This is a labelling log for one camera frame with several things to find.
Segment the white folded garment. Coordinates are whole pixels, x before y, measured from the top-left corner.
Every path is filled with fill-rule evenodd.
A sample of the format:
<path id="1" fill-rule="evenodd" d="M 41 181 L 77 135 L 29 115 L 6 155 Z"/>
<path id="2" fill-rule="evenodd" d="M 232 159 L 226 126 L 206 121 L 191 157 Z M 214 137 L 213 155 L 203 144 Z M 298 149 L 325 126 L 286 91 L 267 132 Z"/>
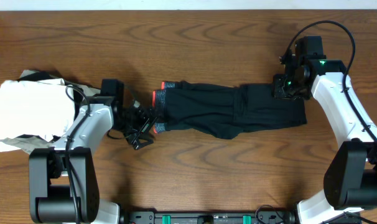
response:
<path id="1" fill-rule="evenodd" d="M 0 152 L 19 150 L 2 141 L 24 134 L 51 141 L 72 126 L 75 104 L 62 78 L 41 81 L 6 80 L 0 86 Z"/>

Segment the dark teal athletic pants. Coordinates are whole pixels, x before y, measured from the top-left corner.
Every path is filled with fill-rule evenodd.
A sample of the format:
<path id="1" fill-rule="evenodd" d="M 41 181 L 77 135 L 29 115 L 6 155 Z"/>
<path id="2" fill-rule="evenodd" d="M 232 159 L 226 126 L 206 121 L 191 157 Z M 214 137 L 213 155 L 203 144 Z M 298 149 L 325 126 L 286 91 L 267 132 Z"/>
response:
<path id="1" fill-rule="evenodd" d="M 159 117 L 156 134 L 195 129 L 220 139 L 240 133 L 292 128 L 307 123 L 303 100 L 273 97 L 272 85 L 237 87 L 205 83 L 162 82 L 152 94 Z"/>

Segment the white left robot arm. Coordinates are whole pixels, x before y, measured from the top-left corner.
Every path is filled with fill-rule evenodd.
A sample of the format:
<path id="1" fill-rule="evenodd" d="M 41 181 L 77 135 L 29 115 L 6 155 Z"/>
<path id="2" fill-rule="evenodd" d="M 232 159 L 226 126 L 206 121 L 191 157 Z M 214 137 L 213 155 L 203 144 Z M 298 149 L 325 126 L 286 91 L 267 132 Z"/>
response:
<path id="1" fill-rule="evenodd" d="M 82 105 L 72 127 L 29 156 L 30 216 L 36 223 L 128 223 L 120 205 L 100 198 L 93 155 L 114 129 L 138 150 L 153 143 L 156 111 L 138 101 L 125 108 L 113 97 Z"/>

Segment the black folded garment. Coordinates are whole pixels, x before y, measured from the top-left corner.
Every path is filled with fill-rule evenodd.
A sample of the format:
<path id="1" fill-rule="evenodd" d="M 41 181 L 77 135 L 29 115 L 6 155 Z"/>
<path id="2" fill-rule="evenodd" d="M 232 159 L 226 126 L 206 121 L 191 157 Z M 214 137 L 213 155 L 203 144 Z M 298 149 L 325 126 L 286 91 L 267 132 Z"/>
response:
<path id="1" fill-rule="evenodd" d="M 50 141 L 71 128 L 83 97 L 70 82 L 47 72 L 30 71 L 18 84 L 21 105 L 17 107 L 15 138 L 40 136 Z"/>

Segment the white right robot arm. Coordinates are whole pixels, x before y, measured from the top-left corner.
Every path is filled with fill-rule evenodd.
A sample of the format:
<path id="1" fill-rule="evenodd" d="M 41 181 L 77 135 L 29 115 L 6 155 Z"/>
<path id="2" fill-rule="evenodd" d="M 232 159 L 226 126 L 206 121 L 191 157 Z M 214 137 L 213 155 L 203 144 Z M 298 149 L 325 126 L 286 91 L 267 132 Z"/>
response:
<path id="1" fill-rule="evenodd" d="M 377 126 L 370 119 L 340 60 L 321 53 L 286 53 L 285 68 L 273 78 L 274 96 L 314 98 L 322 107 L 337 140 L 323 189 L 296 206 L 299 223 L 330 223 L 377 208 Z"/>

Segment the beige folded garment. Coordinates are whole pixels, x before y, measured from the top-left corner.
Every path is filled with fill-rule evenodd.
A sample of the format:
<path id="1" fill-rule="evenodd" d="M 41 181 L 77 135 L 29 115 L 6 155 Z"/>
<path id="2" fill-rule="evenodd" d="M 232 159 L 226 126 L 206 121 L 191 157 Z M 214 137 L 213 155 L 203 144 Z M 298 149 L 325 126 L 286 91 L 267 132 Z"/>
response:
<path id="1" fill-rule="evenodd" d="M 23 76 L 26 73 L 29 73 L 30 71 L 38 72 L 38 71 L 35 71 L 35 70 L 24 70 L 22 72 L 21 76 Z M 88 85 L 79 84 L 79 83 L 73 83 L 73 82 L 70 82 L 70 83 L 73 86 L 78 87 L 82 92 L 84 92 L 84 94 L 86 96 L 93 96 L 93 95 L 98 94 L 100 92 L 100 90 L 98 88 L 93 88 L 93 87 L 90 87 Z M 5 139 L 2 142 L 7 144 L 7 146 L 17 146 L 17 147 L 20 148 L 19 150 L 22 150 L 22 151 L 29 154 L 36 148 L 47 148 L 47 147 L 51 146 L 52 143 L 54 143 L 58 138 L 59 137 L 55 136 L 51 141 L 47 142 L 39 136 L 28 136 L 26 138 L 17 137 L 15 139 Z"/>

